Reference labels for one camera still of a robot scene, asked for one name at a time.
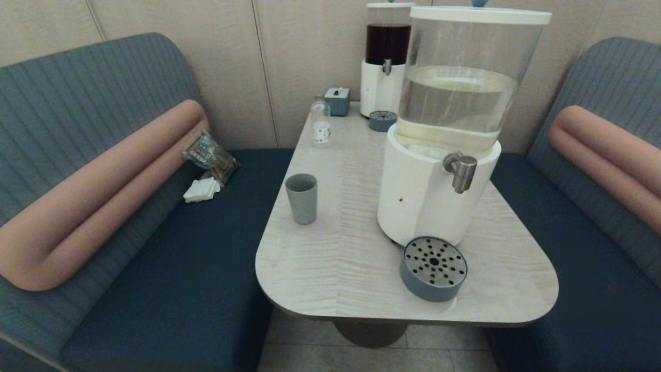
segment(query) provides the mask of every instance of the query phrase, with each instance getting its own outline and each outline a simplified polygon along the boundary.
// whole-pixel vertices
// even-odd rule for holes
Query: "perforated metal grate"
[[[468,273],[466,260],[457,248],[438,238],[414,239],[405,248],[404,260],[418,280],[438,288],[458,286]]]

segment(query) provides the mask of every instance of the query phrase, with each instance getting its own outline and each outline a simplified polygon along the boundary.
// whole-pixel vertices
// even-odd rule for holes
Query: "white napkin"
[[[220,191],[220,184],[215,178],[197,179],[184,194],[186,203],[204,201],[214,198],[214,194]]]

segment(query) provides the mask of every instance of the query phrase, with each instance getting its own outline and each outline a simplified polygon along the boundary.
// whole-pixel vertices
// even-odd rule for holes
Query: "table pedestal base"
[[[395,323],[336,322],[335,328],[349,341],[363,348],[383,348],[406,332],[408,325]]]

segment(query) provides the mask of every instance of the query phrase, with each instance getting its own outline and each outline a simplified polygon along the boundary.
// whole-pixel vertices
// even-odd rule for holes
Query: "pink armrest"
[[[551,145],[661,235],[661,150],[578,106],[562,110]]]
[[[0,275],[45,291],[75,274],[183,163],[209,123],[184,101],[111,147],[0,227]]]

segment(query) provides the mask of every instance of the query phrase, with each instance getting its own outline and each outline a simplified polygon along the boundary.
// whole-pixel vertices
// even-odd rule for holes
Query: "gray cup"
[[[293,220],[299,225],[311,224],[317,219],[317,179],[306,173],[295,174],[285,181],[287,196],[292,206]]]

